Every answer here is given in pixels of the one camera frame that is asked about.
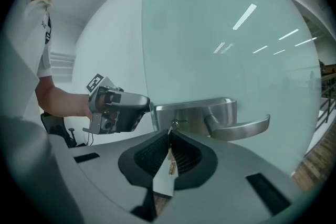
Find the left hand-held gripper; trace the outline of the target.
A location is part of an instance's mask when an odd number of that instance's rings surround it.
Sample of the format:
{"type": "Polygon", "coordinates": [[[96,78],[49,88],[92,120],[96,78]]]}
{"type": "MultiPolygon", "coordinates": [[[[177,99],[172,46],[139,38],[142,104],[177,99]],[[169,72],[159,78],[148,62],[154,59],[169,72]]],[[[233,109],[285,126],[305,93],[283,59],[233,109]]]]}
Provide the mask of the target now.
{"type": "Polygon", "coordinates": [[[111,120],[105,113],[97,110],[99,95],[115,92],[123,92],[107,77],[96,74],[87,84],[89,93],[88,107],[92,118],[88,128],[82,130],[91,134],[112,134],[115,132],[132,132],[140,123],[142,117],[150,111],[150,99],[146,96],[134,93],[122,93],[120,102],[115,106],[116,117],[111,120]]]}

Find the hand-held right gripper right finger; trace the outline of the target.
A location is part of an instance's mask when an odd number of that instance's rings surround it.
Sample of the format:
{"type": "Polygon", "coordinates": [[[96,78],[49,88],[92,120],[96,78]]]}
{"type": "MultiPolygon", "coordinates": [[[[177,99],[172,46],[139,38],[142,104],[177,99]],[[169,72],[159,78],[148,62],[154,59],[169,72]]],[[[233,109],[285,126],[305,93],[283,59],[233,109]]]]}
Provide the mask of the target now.
{"type": "Polygon", "coordinates": [[[314,200],[244,147],[177,131],[170,141],[179,175],[156,223],[293,223],[314,200]]]}

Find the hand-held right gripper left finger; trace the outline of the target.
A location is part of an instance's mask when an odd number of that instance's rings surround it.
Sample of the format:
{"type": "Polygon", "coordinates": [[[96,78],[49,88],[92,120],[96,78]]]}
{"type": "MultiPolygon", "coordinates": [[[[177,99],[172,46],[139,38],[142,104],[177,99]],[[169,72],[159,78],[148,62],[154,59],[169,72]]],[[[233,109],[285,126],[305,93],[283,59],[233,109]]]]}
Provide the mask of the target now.
{"type": "Polygon", "coordinates": [[[156,214],[153,178],[135,162],[158,157],[165,133],[150,134],[95,146],[68,148],[50,135],[53,192],[75,211],[63,223],[168,223],[169,208],[156,214]]]}

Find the person's left hand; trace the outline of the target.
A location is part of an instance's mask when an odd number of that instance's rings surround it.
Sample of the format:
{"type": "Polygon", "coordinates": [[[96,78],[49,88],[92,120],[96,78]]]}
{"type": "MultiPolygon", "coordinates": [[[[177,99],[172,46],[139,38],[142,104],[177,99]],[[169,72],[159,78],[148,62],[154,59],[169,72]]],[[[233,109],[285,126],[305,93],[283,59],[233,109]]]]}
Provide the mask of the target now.
{"type": "Polygon", "coordinates": [[[111,120],[114,121],[116,118],[116,113],[111,108],[112,99],[112,93],[99,95],[97,110],[101,113],[105,113],[111,120]]]}

